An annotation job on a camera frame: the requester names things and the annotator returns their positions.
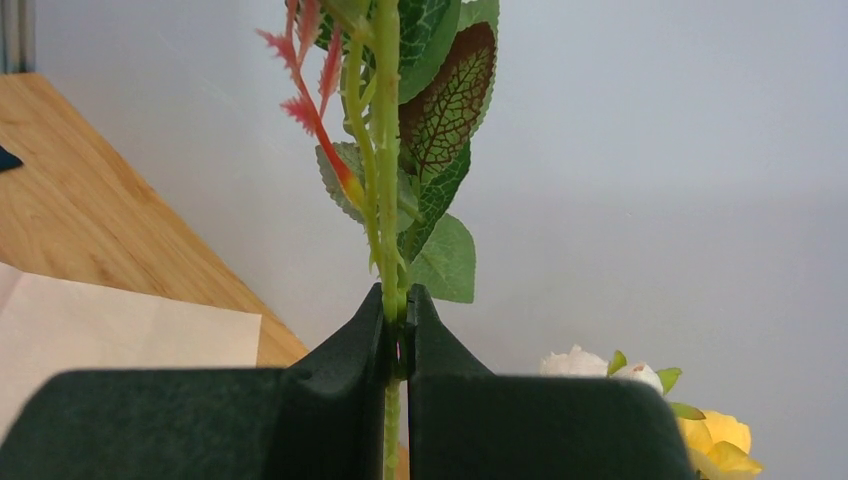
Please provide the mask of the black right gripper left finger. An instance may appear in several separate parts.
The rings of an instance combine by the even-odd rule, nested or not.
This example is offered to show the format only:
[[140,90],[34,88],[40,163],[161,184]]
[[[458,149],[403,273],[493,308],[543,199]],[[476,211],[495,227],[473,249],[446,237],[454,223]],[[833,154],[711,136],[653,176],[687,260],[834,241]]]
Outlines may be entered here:
[[381,288],[286,368],[50,378],[1,446],[5,479],[379,479]]

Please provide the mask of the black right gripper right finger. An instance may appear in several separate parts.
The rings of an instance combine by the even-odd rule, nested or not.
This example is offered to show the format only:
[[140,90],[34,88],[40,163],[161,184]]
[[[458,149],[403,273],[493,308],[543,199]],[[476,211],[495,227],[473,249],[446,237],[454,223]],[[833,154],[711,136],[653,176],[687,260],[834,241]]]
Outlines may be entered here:
[[492,372],[408,294],[414,479],[691,479],[671,408],[632,380]]

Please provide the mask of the pink paper flower wrap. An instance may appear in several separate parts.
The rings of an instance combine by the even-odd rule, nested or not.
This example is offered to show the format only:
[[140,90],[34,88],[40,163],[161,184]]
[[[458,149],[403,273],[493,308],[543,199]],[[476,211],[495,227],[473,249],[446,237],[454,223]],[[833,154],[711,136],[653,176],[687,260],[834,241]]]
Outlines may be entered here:
[[262,317],[1,267],[1,431],[81,368],[253,367]]

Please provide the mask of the pale pink rose stem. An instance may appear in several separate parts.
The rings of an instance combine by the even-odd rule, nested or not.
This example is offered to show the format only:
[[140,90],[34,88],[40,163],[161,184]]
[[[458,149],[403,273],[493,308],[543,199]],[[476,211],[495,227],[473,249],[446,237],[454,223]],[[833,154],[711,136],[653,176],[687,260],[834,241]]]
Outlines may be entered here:
[[620,351],[614,353],[612,360],[606,360],[577,344],[566,353],[551,352],[544,356],[538,372],[543,376],[638,381],[651,386],[661,396],[671,391],[683,373],[678,367],[655,370],[646,362],[629,362]]

